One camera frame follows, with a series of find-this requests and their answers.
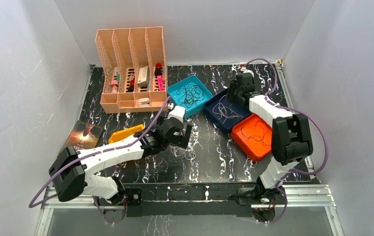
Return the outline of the dark blue plastic tray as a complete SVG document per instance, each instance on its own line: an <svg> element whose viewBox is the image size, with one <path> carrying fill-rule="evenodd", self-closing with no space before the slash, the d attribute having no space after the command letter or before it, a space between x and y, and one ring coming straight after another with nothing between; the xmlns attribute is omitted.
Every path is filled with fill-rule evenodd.
<svg viewBox="0 0 374 236"><path fill-rule="evenodd" d="M233 127L252 113L245 107L226 101L228 89L216 94L204 105L204 113L214 125L225 134L230 134Z"/></svg>

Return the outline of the teal plastic tray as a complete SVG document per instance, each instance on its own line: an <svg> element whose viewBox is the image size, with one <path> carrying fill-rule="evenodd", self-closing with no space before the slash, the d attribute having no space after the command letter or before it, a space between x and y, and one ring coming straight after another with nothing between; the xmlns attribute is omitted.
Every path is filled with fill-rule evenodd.
<svg viewBox="0 0 374 236"><path fill-rule="evenodd" d="M186 109L185 118L203 110L205 103L213 97L204 83L195 75L169 86L167 92L175 105Z"/></svg>

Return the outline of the yellow plastic parts bin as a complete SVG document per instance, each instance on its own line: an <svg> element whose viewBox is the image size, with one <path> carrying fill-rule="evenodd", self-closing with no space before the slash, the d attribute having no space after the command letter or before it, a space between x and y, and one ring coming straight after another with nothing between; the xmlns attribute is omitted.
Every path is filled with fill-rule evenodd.
<svg viewBox="0 0 374 236"><path fill-rule="evenodd" d="M119 142L119 141L121 141L121 140L123 140L123 139L137 133L137 132L142 131L143 129L144 129L144 125L139 124L139 125L136 125L136 126L132 126L132 127L126 128L126 129L116 131L116 132L111 134L110 138L108 139L108 143L112 144L112 143Z"/></svg>

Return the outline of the orange plastic tray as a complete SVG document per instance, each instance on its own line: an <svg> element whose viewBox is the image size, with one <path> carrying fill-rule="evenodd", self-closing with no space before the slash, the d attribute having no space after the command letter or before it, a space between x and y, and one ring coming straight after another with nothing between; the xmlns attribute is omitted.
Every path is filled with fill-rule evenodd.
<svg viewBox="0 0 374 236"><path fill-rule="evenodd" d="M272 129L256 114L235 125L231 137L254 162L271 152Z"/></svg>

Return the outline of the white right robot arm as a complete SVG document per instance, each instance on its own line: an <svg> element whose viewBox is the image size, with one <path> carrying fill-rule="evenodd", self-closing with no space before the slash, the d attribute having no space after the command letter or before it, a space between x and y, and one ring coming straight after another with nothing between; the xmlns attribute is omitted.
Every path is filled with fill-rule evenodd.
<svg viewBox="0 0 374 236"><path fill-rule="evenodd" d="M236 74L226 99L246 107L271 128L272 158L258 177L262 186L255 190L255 197L260 203L269 203L275 196L274 188L280 186L284 176L313 153L309 120L306 115L281 108L267 95L257 91L250 72Z"/></svg>

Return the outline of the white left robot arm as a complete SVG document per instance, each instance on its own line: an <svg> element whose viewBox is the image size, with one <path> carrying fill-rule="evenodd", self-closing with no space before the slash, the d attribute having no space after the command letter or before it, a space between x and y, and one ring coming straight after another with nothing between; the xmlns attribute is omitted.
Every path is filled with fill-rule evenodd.
<svg viewBox="0 0 374 236"><path fill-rule="evenodd" d="M150 129L145 128L115 143L83 150L65 148L49 169L58 200L67 202L81 195L91 195L113 205L121 204L129 195L121 180L98 176L97 172L157 155L169 145L188 146L192 125L184 125L177 118L158 120Z"/></svg>

